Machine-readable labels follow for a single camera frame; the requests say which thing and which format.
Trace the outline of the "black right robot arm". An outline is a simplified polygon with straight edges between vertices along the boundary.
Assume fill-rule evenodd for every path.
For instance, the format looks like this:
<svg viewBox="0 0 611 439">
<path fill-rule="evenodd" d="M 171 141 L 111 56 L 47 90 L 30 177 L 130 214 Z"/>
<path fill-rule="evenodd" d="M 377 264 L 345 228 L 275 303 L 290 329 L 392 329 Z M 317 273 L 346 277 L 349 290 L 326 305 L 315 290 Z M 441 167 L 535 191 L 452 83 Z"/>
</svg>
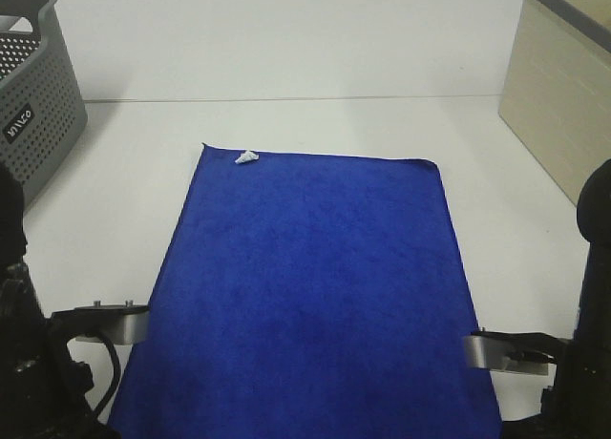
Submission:
<svg viewBox="0 0 611 439">
<path fill-rule="evenodd" d="M 543 390 L 540 413 L 502 424 L 502 438 L 610 436 L 610 162 L 579 194 L 577 224 L 589 242 L 578 322 L 567 342 L 542 333 L 513 334 L 518 358 L 546 355 L 557 366 Z"/>
</svg>

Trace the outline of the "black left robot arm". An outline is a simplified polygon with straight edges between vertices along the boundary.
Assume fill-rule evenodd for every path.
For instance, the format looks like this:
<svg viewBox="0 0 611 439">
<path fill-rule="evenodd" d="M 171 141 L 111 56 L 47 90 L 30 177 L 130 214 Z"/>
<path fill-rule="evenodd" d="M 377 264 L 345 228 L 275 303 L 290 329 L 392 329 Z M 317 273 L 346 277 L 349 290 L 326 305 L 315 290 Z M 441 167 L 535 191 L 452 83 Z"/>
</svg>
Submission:
<svg viewBox="0 0 611 439">
<path fill-rule="evenodd" d="M 3 438 L 118 438 L 101 424 L 84 396 L 72 396 L 64 367 L 91 371 L 71 357 L 56 359 L 49 321 L 24 262 L 25 198 L 21 183 L 1 167 L 1 436 Z"/>
</svg>

